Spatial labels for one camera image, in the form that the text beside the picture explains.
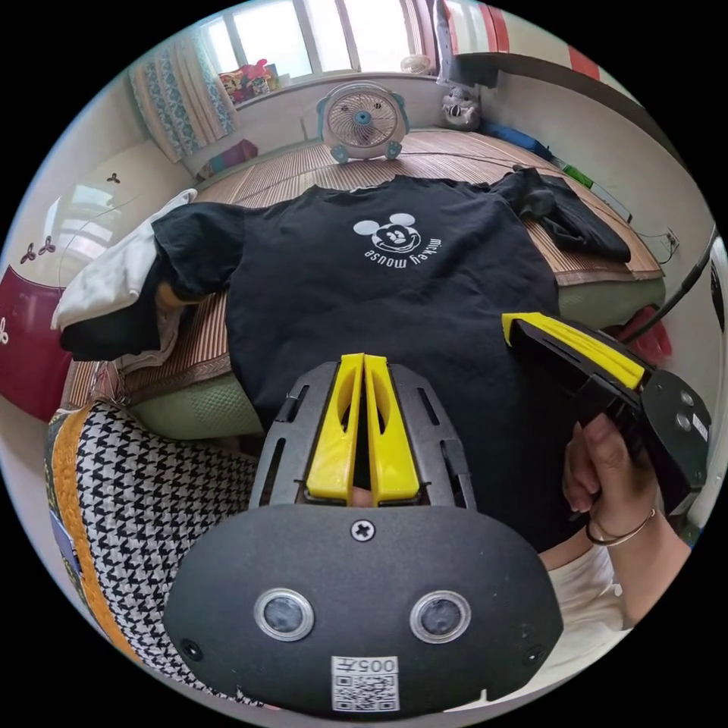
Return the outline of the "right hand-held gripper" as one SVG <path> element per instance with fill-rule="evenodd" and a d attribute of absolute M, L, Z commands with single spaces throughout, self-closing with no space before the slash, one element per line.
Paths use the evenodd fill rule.
<path fill-rule="evenodd" d="M 711 416 L 688 384 L 603 332 L 562 318 L 503 314 L 501 325 L 515 358 L 569 395 L 581 426 L 604 414 L 631 456 L 646 452 L 668 513 L 690 505 L 708 472 Z"/>

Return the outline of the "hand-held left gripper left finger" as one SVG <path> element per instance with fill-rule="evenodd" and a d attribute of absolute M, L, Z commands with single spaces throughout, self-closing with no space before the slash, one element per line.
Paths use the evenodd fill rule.
<path fill-rule="evenodd" d="M 306 489 L 315 500 L 353 503 L 363 373 L 362 353 L 343 355 L 334 367 L 306 476 Z"/>

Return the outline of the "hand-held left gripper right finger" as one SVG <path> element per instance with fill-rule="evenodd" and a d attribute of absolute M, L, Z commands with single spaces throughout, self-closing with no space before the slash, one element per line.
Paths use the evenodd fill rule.
<path fill-rule="evenodd" d="M 373 503 L 380 507 L 411 501 L 419 494 L 419 479 L 387 360 L 364 355 L 363 374 Z"/>

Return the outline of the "person's right hand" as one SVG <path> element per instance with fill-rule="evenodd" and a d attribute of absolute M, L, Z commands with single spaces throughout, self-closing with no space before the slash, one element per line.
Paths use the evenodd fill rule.
<path fill-rule="evenodd" d="M 589 515 L 594 538 L 613 541 L 648 519 L 657 501 L 657 477 L 646 452 L 631 456 L 615 424 L 601 414 L 574 428 L 563 495 L 574 513 Z"/>

